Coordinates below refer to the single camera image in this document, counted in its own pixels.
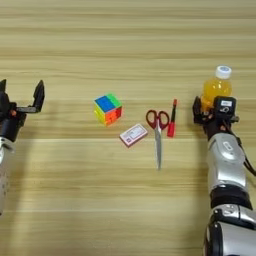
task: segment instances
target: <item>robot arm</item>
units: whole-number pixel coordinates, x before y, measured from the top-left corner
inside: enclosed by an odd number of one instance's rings
[[[248,161],[238,138],[231,132],[235,99],[217,97],[208,115],[196,98],[194,121],[208,136],[208,192],[211,216],[205,234],[205,256],[255,256],[256,213],[247,190],[243,165]]]
[[[14,152],[13,143],[5,138],[0,138],[0,215],[3,213],[4,201],[8,187],[8,164]]]
[[[34,93],[34,103],[28,107],[17,107],[5,93],[6,80],[0,82],[0,215],[3,213],[8,188],[9,164],[14,153],[14,142],[24,126],[28,113],[41,111],[44,102],[44,84],[40,81]]]

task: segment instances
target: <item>card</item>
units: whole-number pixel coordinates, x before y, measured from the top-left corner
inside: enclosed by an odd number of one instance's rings
[[[120,134],[120,139],[123,143],[130,147],[148,134],[148,131],[141,125],[136,124],[129,130]]]

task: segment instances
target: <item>red marker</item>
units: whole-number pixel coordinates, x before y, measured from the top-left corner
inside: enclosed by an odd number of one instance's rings
[[[172,116],[171,116],[171,122],[168,125],[168,131],[167,136],[173,138],[175,135],[175,117],[176,117],[176,106],[177,106],[177,99],[174,99],[173,105],[172,105]]]

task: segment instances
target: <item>orange juice bottle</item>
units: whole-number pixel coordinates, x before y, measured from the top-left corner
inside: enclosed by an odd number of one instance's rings
[[[203,94],[201,96],[202,111],[209,112],[213,108],[214,99],[216,96],[230,96],[232,86],[230,76],[232,69],[228,66],[218,66],[216,68],[215,77],[207,80],[204,83]]]

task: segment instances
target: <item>red scissors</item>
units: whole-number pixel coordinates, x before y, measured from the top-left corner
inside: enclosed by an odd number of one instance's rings
[[[157,168],[160,170],[162,165],[161,132],[169,124],[169,115],[164,111],[157,113],[155,110],[149,110],[146,114],[146,120],[149,126],[155,130]]]

